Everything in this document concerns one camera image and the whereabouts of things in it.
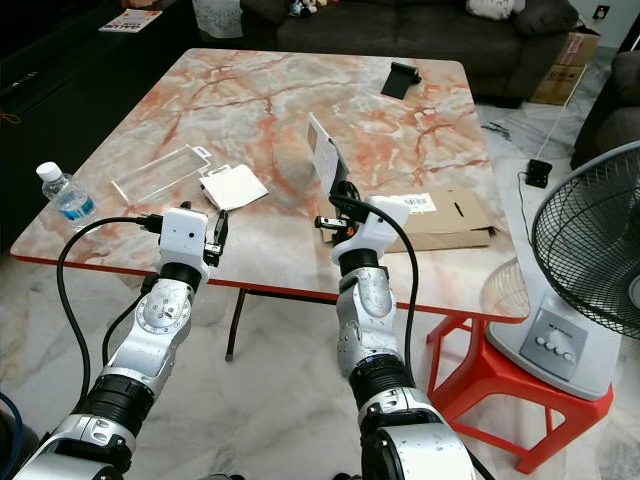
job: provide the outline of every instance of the cushion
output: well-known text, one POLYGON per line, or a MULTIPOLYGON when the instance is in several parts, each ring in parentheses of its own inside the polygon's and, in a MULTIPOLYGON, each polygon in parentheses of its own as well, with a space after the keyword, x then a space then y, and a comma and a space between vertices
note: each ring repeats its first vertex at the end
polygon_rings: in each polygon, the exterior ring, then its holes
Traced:
POLYGON ((521 43, 511 22, 467 14, 454 5, 414 5, 398 9, 395 55, 457 60, 467 75, 511 72, 521 43))
POLYGON ((619 108, 596 133, 596 147, 604 153, 640 138, 640 107, 619 108))
POLYGON ((630 105, 640 105, 640 51, 616 55, 611 76, 620 99, 630 105))
POLYGON ((465 0, 396 0, 398 5, 420 5, 420 4, 453 4, 464 5, 465 0))
POLYGON ((467 0, 467 12, 490 20, 507 20, 513 10, 513 0, 467 0))
POLYGON ((339 2, 309 18, 287 19, 278 29, 278 49, 292 52, 393 55, 396 10, 361 2, 339 2))
POLYGON ((567 32, 576 26, 578 11, 569 0, 527 0, 513 23, 524 35, 567 32))
POLYGON ((388 7, 395 7, 396 0, 340 0, 341 2, 352 2, 355 1, 357 3, 375 3, 377 5, 387 5, 388 7))
POLYGON ((240 0, 240 7, 280 25, 289 11, 289 2, 286 0, 240 0))

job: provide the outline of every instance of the gray sofa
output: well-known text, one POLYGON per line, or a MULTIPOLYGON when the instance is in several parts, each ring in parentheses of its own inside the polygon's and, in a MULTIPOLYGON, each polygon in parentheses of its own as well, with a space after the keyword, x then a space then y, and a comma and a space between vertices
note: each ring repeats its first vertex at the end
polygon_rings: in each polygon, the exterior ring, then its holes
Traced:
POLYGON ((575 143, 571 167, 640 140, 640 51, 620 53, 575 143))
POLYGON ((576 24, 568 0, 527 0, 506 21, 466 12, 464 0, 342 0, 309 18, 288 0, 240 0, 247 47, 457 60, 475 96, 531 96, 576 24))

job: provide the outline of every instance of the white cable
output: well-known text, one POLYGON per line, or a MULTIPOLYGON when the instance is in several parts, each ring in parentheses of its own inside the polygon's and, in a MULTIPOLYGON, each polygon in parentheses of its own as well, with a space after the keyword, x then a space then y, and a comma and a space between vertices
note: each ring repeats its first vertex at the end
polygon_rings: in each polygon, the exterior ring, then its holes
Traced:
POLYGON ((636 49, 636 47, 638 46, 638 43, 640 43, 640 35, 638 35, 638 38, 636 38, 636 41, 633 42, 633 46, 631 47, 631 51, 634 51, 636 49))
POLYGON ((578 85, 580 85, 580 82, 582 81, 582 77, 584 76, 584 73, 586 71, 587 71, 587 67, 582 69, 582 73, 580 74, 580 78, 578 79, 576 84, 573 86, 573 90, 571 90, 571 93, 569 94, 569 96, 565 100, 564 105, 562 106, 562 110, 560 110, 560 113, 558 114, 558 116, 556 118, 556 121, 553 124, 553 127, 551 127, 551 130, 549 130, 549 134, 547 135, 547 138, 545 138, 544 142, 542 142, 542 145, 540 146, 540 150, 538 150, 538 153, 536 154, 536 158, 535 158, 536 160, 540 159, 540 155, 542 154, 542 150, 544 150, 544 147, 546 147, 547 143, 549 143, 549 139, 551 138, 551 135, 553 135, 553 132, 556 131, 556 128, 558 127, 558 123, 560 122, 560 119, 562 118, 562 114, 564 113, 564 111, 567 108, 567 105, 569 105, 569 102, 573 98, 573 94, 576 92, 576 89, 578 88, 578 85))

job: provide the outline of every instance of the black power cord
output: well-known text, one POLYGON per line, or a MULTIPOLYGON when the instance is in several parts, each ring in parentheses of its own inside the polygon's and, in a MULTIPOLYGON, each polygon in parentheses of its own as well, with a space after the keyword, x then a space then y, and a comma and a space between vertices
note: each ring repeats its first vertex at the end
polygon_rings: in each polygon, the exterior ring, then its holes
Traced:
POLYGON ((22 449, 24 446, 24 425, 22 423, 22 417, 20 416, 20 411, 16 404, 13 403, 9 397, 0 392, 0 401, 2 401, 11 413, 13 414, 13 419, 15 421, 15 428, 12 433, 13 440, 11 443, 11 451, 9 453, 9 458, 2 459, 2 470, 0 471, 0 480, 8 480, 9 478, 13 478, 11 473, 16 465, 20 462, 20 455, 22 454, 22 449))
POLYGON ((133 301, 131 305, 127 307, 127 309, 120 314, 116 321, 111 324, 111 326, 107 329, 107 333, 104 334, 104 338, 102 339, 102 366, 104 367, 109 361, 109 340, 111 340, 111 335, 116 331, 116 328, 124 321, 125 318, 129 316, 129 314, 133 311, 134 308, 138 305, 138 302, 142 300, 142 298, 146 294, 141 293, 138 297, 133 301))
MULTIPOLYGON (((162 217, 160 218, 160 228, 162 225, 162 217)), ((80 240, 85 234, 90 232, 91 230, 98 228, 102 225, 106 225, 108 223, 136 223, 138 225, 143 225, 147 228, 154 227, 157 228, 157 215, 151 215, 149 217, 110 217, 103 218, 102 220, 98 220, 97 222, 93 222, 90 225, 87 225, 82 230, 77 232, 71 240, 67 242, 67 244, 60 252, 60 256, 58 257, 58 263, 56 265, 56 283, 58 284, 58 293, 60 294, 60 302, 62 303, 62 308, 64 309, 64 313, 67 315, 67 319, 69 320, 69 325, 71 325, 71 330, 73 330, 73 334, 78 341, 78 347, 80 347, 80 355, 82 357, 82 386, 80 388, 80 398, 78 399, 78 403, 73 407, 71 413, 75 413, 78 411, 78 408, 82 405, 84 400, 87 398, 87 394, 89 393, 89 382, 91 380, 91 359, 89 358, 89 349, 87 348, 87 342, 84 339, 84 335, 82 334, 82 330, 78 325, 78 321, 76 320, 75 315, 73 314, 73 310, 71 309, 71 305, 69 304, 69 299, 67 298, 67 290, 64 285, 64 262, 69 254, 71 248, 75 245, 75 243, 80 240)))
POLYGON ((118 318, 116 318, 115 322, 107 329, 107 332, 104 334, 104 338, 102 339, 102 366, 104 367, 109 362, 109 340, 111 340, 111 335, 116 331, 116 328, 124 321, 125 318, 133 311, 134 308, 138 305, 140 300, 142 300, 155 285, 155 283, 160 278, 160 275, 157 273, 147 273, 142 281, 142 285, 140 286, 140 295, 136 298, 131 305, 127 307, 127 309, 120 314, 118 318))
POLYGON ((520 213, 522 214, 522 221, 524 222, 524 231, 527 232, 527 241, 531 245, 531 235, 529 234, 529 224, 527 223, 527 216, 524 214, 524 198, 522 198, 522 180, 520 175, 527 177, 527 172, 518 172, 518 195, 520 196, 520 213))
MULTIPOLYGON (((411 261, 411 272, 413 276, 412 284, 411 284, 411 295, 409 296, 409 308, 407 309, 407 328, 404 334, 404 363, 405 368, 407 370, 407 376, 411 384, 415 387, 416 382, 413 379, 413 371, 411 368, 411 331, 413 330, 413 316, 416 309, 416 297, 418 295, 418 261, 416 259, 416 252, 413 250, 413 246, 411 245, 411 241, 407 234, 404 232, 402 227, 396 222, 389 214, 383 212, 377 207, 370 205, 366 202, 362 202, 360 200, 356 200, 354 198, 345 197, 342 195, 330 195, 329 201, 333 203, 333 201, 338 203, 346 203, 353 207, 362 208, 370 213, 377 215, 382 218, 385 222, 387 222, 391 227, 396 231, 402 243, 404 243, 405 248, 407 249, 407 253, 409 254, 409 260, 411 261)), ((485 480, 495 480, 494 476, 491 475, 489 470, 482 464, 478 458, 471 453, 471 451, 466 448, 467 453, 469 454, 469 458, 471 459, 471 464, 473 468, 475 468, 480 475, 482 475, 485 480)))

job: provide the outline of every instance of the cardboard box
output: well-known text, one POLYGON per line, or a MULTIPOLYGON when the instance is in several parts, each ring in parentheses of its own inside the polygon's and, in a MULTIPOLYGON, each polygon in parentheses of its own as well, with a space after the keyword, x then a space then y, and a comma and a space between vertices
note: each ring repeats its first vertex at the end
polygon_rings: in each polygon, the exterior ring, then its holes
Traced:
POLYGON ((583 66, 554 65, 529 99, 533 103, 564 105, 577 88, 586 70, 583 66))
POLYGON ((569 38, 553 63, 583 67, 595 55, 599 41, 600 34, 588 26, 586 20, 581 17, 576 29, 569 32, 569 38))
MULTIPOLYGON (((417 188, 380 194, 393 196, 411 206, 411 214, 403 229, 415 250, 484 247, 489 244, 493 225, 476 195, 464 188, 417 188)), ((335 218, 328 201, 318 206, 318 214, 335 218)), ((322 230, 324 242, 333 232, 322 230)), ((387 252, 404 252, 398 239, 387 252)))

